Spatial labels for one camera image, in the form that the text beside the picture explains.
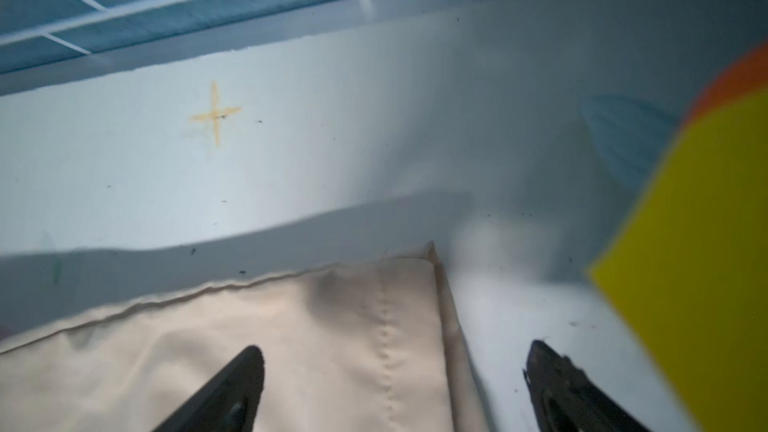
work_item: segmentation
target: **beige fabric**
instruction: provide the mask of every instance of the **beige fabric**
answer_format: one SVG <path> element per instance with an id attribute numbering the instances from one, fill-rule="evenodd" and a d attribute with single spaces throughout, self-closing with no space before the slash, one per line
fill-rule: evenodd
<path id="1" fill-rule="evenodd" d="M 0 429 L 150 432 L 248 344 L 254 430 L 483 432 L 434 248 L 92 309 L 0 343 Z"/>

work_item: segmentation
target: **fabric seam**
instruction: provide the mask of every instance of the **fabric seam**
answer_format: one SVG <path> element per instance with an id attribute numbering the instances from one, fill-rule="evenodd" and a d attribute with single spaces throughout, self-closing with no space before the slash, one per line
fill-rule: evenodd
<path id="1" fill-rule="evenodd" d="M 379 269 L 379 279 L 381 281 L 381 345 L 382 345 L 382 368 L 384 370 L 384 392 L 387 406 L 387 423 L 390 430 L 395 429 L 395 405 L 392 390 L 392 355 L 389 350 L 389 336 L 391 327 L 389 322 L 389 303 L 387 301 L 386 279 L 383 270 Z"/>

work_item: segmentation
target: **yellow object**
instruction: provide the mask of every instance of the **yellow object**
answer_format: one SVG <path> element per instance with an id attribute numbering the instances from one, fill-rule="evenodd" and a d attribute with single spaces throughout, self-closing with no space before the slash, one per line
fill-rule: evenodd
<path id="1" fill-rule="evenodd" d="M 592 278 L 704 430 L 764 430 L 768 82 L 729 94 L 694 109 Z"/>

